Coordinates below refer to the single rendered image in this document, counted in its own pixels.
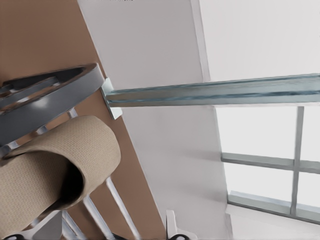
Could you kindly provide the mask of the beige fabric shoe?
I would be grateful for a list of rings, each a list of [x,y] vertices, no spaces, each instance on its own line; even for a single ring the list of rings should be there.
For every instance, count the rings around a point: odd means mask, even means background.
[[[120,161],[114,132],[91,115],[72,118],[12,150],[0,159],[0,239],[76,205]]]

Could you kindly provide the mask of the grey metal shoe rack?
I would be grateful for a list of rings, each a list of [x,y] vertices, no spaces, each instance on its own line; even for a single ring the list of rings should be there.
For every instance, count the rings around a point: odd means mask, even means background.
[[[67,68],[39,75],[10,80],[0,88],[0,160],[12,150],[50,131],[73,118],[79,117],[75,106],[100,89],[105,82],[96,63]],[[105,180],[128,223],[129,217],[110,176]],[[116,240],[90,194],[83,202],[107,240]],[[79,239],[80,230],[65,210],[54,210],[44,214],[58,218],[61,225],[70,227]],[[40,227],[23,230],[5,239],[39,239]]]

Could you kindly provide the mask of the silver frame post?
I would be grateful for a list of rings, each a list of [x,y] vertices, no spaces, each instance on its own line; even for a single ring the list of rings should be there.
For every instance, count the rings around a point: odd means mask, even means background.
[[[166,210],[166,236],[170,240],[178,234],[176,215],[173,210]]]
[[[107,78],[102,95],[113,119],[122,108],[320,104],[320,73],[115,90]]]

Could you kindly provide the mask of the grey window frame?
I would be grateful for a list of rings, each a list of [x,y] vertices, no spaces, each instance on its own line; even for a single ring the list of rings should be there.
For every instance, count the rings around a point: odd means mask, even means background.
[[[227,201],[320,225],[320,106],[219,108]]]

